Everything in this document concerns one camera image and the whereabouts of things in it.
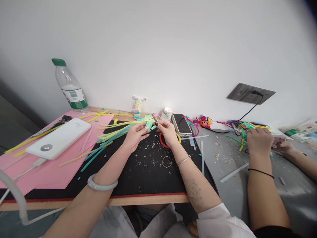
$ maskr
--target white power bank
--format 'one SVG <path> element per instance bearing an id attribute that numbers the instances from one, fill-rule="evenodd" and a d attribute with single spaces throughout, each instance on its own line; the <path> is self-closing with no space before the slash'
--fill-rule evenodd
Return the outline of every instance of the white power bank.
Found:
<path id="1" fill-rule="evenodd" d="M 90 128 L 91 124 L 74 118 L 27 147 L 25 151 L 44 159 L 54 160 Z"/>

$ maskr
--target plastic water bottle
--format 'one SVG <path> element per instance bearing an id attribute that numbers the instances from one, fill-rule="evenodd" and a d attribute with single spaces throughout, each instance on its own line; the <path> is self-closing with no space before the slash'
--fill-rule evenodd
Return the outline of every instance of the plastic water bottle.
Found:
<path id="1" fill-rule="evenodd" d="M 80 86 L 75 75 L 67 67 L 65 60 L 52 59 L 53 64 L 56 66 L 55 77 L 57 83 L 65 95 L 71 108 L 77 113 L 85 113 L 89 111 L 86 97 L 83 94 L 82 87 Z"/>

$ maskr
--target smartphone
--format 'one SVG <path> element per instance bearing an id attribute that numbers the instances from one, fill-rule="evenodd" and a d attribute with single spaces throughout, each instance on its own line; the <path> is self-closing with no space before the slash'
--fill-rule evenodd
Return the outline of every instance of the smartphone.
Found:
<path id="1" fill-rule="evenodd" d="M 180 135 L 191 135 L 193 132 L 189 127 L 187 120 L 184 118 L 182 114 L 175 114 L 172 115 L 173 123 L 176 127 L 177 133 Z"/>

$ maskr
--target pink paper sheet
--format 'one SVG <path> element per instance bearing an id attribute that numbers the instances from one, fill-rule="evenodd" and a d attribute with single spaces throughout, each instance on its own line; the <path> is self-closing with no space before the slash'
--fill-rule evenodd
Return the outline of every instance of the pink paper sheet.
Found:
<path id="1" fill-rule="evenodd" d="M 75 113 L 74 111 L 69 111 L 64 115 L 72 116 L 73 118 L 79 118 L 82 115 Z M 55 121 L 53 121 L 50 125 L 56 123 L 63 117 L 59 117 Z M 92 119 L 93 116 L 84 118 L 84 121 L 88 121 Z M 92 131 L 90 138 L 87 142 L 84 152 L 80 152 L 86 137 L 89 133 L 87 131 L 82 137 L 80 137 L 73 145 L 71 145 L 64 153 L 62 153 L 57 159 L 47 161 L 43 165 L 33 169 L 32 171 L 28 172 L 27 174 L 23 175 L 22 177 L 18 178 L 16 184 L 21 189 L 22 193 L 25 195 L 34 188 L 46 188 L 46 189 L 65 189 L 70 181 L 73 179 L 74 175 L 77 173 L 78 169 L 82 165 L 85 157 L 72 162 L 68 165 L 58 167 L 60 164 L 74 159 L 81 154 L 86 154 L 87 152 L 91 151 L 94 145 L 97 142 L 97 137 L 102 135 L 103 130 L 96 129 L 100 127 L 100 123 L 104 125 L 108 125 L 112 120 L 113 116 L 100 116 L 97 120 L 99 122 L 96 123 L 95 129 Z M 28 146 L 35 143 L 37 140 L 17 149 L 10 153 L 4 154 L 0 156 L 0 168 L 5 167 L 6 165 L 12 163 L 15 160 L 18 160 L 22 155 L 18 157 L 13 157 L 15 154 L 24 151 Z M 36 155 L 28 155 L 16 164 L 12 165 L 5 172 L 11 177 L 15 178 L 16 176 L 22 174 L 26 170 L 33 167 L 33 163 L 39 157 Z M 6 186 L 0 182 L 0 188 L 6 188 Z"/>

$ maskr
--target red ring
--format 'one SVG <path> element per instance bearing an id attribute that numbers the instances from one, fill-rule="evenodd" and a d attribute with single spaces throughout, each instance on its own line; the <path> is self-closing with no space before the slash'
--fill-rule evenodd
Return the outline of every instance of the red ring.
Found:
<path id="1" fill-rule="evenodd" d="M 165 147 L 166 149 L 171 149 L 169 146 L 167 146 L 166 144 L 163 143 L 163 141 L 162 141 L 162 132 L 160 132 L 160 134 L 159 134 L 159 141 L 161 142 L 163 147 Z"/>

